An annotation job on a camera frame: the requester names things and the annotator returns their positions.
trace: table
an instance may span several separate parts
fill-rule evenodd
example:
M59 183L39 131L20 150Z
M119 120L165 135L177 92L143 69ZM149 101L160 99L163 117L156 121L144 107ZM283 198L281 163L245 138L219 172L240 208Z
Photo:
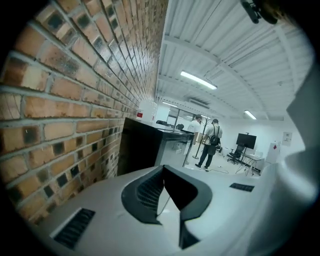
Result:
M244 164L241 164L238 168L238 170L236 170L235 173L239 172L240 170L242 170L244 168L244 172L245 172L245 176L248 175L250 168L252 168L252 166L257 163L257 161L261 161L260 157L257 157L253 154L244 154L242 153L242 155L245 157L245 161Z

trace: monitor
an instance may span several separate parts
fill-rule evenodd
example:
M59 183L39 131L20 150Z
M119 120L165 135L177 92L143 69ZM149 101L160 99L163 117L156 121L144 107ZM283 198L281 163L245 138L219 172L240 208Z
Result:
M245 147L253 150L255 148L256 139L257 136L239 133L236 144L239 145L240 143L243 143Z

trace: vent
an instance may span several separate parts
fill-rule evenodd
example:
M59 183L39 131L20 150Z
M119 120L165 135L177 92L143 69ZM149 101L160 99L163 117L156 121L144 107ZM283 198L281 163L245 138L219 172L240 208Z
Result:
M54 237L54 240L69 249L74 249L95 213L92 210L81 209Z
M200 102L200 101L197 101L197 100L195 100L195 99L192 99L192 98L190 98L189 99L189 102L190 103L193 103L193 104L195 104L195 105L198 105L198 106L200 106L200 107L203 107L203 108L205 108L205 109L210 109L210 107L208 106L208 104L205 104L205 103L203 103L203 102Z
M233 183L230 185L230 188L236 189L236 190L242 190L242 191L247 191L251 192L254 190L255 186L249 186L249 185L244 185L244 184L239 184L239 183Z

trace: fluorescent light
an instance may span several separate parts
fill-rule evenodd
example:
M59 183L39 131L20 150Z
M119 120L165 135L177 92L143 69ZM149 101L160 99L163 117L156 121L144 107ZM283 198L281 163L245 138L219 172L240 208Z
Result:
M172 106L172 107L175 107L175 108L177 108L177 106L175 106L175 105L172 105L172 104L169 104L169 103L166 103L166 102L162 102L163 104L167 104L167 105L170 105L170 106Z
M207 81L202 80L199 77L196 77L196 76L194 76L192 74L189 74L189 73L186 73L186 72L182 71L180 75L183 76L183 77L189 78L189 79L191 79L193 81L196 81L196 82L198 82L198 83L200 83L200 84L202 84L202 85L204 85L206 87L209 87L212 90L217 89L217 87L215 85L213 85L211 83L208 83Z
M201 115L202 117L204 117L204 118L208 118L208 119L211 119L210 117L207 117L207 116L205 116L205 115Z
M257 120L256 117L253 114L251 114L248 110L244 111L244 113L246 113L252 119Z

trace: pole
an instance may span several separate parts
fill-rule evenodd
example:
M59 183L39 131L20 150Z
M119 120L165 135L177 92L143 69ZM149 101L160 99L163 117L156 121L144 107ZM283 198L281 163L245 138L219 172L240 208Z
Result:
M201 143L202 143L202 138L203 138L203 136L204 136L204 134L205 134L205 129L206 129L207 124L208 124L208 118L205 119L205 124L204 124L204 128L203 128L203 133L202 133L202 137L201 137L201 140L200 140L200 144L199 144L199 146L198 146L198 150L196 151L196 154L192 156L194 159L199 159L199 157L198 157L197 155L198 155L198 152L199 152Z

